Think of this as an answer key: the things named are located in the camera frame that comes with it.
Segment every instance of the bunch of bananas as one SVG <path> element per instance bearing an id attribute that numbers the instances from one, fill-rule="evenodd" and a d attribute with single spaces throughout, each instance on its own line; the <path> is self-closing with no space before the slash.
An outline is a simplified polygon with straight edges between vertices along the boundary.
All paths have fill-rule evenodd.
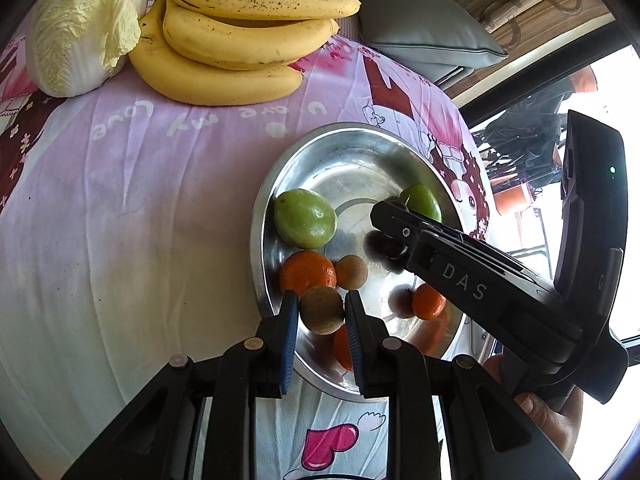
<path id="1" fill-rule="evenodd" d="M 294 92 L 287 66 L 338 32 L 358 0 L 156 0 L 129 59 L 156 91 L 193 105 L 248 105 Z"/>

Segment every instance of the fingernail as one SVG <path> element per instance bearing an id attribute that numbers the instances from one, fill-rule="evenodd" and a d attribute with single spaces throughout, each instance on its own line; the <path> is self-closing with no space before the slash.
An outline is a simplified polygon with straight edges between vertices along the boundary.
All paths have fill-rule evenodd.
<path id="1" fill-rule="evenodd" d="M 525 399 L 520 403 L 520 409 L 527 415 L 531 414 L 533 411 L 533 400 L 531 400 L 531 397 L 525 397 Z"/>

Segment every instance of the orange object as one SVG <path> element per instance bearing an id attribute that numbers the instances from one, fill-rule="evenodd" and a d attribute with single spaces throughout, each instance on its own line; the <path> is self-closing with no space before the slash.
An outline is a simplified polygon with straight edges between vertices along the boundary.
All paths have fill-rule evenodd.
<path id="1" fill-rule="evenodd" d="M 431 285 L 423 283 L 415 289 L 411 308 L 420 319 L 434 319 L 443 311 L 447 298 Z"/>
<path id="2" fill-rule="evenodd" d="M 315 251 L 299 251 L 280 268 L 280 288 L 295 290 L 299 298 L 312 286 L 335 287 L 335 269 L 330 260 Z"/>
<path id="3" fill-rule="evenodd" d="M 527 184 L 510 187 L 494 195 L 495 208 L 500 216 L 524 211 L 534 202 L 534 197 Z"/>
<path id="4" fill-rule="evenodd" d="M 349 337 L 347 336 L 346 325 L 342 325 L 334 333 L 334 355 L 342 368 L 353 372 L 353 362 L 351 361 L 351 351 L 349 350 Z"/>
<path id="5" fill-rule="evenodd" d="M 409 343 L 414 345 L 423 355 L 440 357 L 437 355 L 440 352 L 435 352 L 435 350 L 446 335 L 448 325 L 449 313 L 445 309 L 435 319 L 423 323 Z"/>

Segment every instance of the pink heart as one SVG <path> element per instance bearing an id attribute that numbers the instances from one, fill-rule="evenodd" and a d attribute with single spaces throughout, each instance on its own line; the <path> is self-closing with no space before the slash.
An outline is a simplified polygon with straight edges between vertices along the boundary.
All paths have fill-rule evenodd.
<path id="1" fill-rule="evenodd" d="M 306 430 L 302 467 L 308 471 L 327 469 L 337 452 L 351 449 L 357 441 L 358 427 L 354 424 L 340 424 L 328 430 Z"/>

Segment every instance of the black robotic device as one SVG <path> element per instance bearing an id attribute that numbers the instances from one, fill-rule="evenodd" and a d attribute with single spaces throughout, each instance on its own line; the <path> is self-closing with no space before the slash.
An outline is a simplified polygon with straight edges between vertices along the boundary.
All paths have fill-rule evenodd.
<path id="1" fill-rule="evenodd" d="M 562 180 L 563 232 L 554 283 L 506 254 L 393 202 L 371 222 L 406 247 L 404 266 L 449 298 L 504 346 L 503 386 L 471 357 L 423 356 L 345 300 L 356 384 L 388 397 L 388 480 L 440 478 L 431 396 L 439 396 L 452 477 L 577 479 L 557 448 L 512 400 L 534 391 L 559 409 L 574 385 L 607 402 L 628 364 L 609 330 L 626 242 L 627 193 L 620 134 L 569 113 Z M 279 398 L 292 375 L 298 298 L 256 337 L 221 357 L 174 356 L 88 447 L 63 480 L 190 480 L 204 399 L 212 397 L 203 480 L 252 480 L 255 398 Z"/>

